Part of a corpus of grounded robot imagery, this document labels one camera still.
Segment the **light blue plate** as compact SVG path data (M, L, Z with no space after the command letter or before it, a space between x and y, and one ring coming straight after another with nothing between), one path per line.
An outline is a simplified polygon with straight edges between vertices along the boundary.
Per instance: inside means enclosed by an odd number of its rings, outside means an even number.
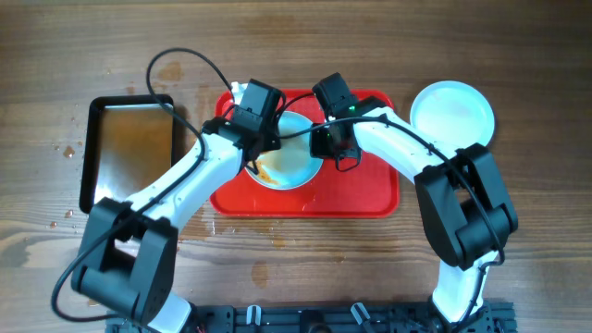
M460 81L443 80L416 95L410 123L434 138L466 148L473 143L487 146L494 136L496 119L480 91Z
M311 156L311 133L281 139L278 150L261 153L255 160L258 173L250 169L247 174L258 184L278 191L293 190L311 181L323 160Z

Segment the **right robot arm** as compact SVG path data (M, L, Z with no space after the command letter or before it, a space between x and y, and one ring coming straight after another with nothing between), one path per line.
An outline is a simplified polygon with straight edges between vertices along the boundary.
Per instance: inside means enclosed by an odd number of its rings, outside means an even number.
M430 304L448 331L473 324L485 305L490 267L505 261L518 228L510 194L490 151L480 143L458 148L413 128L375 96L316 96L327 121L316 126L324 151L338 159L366 152L414 184L425 236L440 259Z

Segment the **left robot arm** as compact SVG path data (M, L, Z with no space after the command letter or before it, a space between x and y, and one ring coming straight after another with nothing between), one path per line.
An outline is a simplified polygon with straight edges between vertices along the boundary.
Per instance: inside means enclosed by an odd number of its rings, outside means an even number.
M163 176L122 202L91 209L77 257L57 281L151 332L195 332L195 307L172 292L178 235L218 188L264 151L276 150L276 125L215 117Z

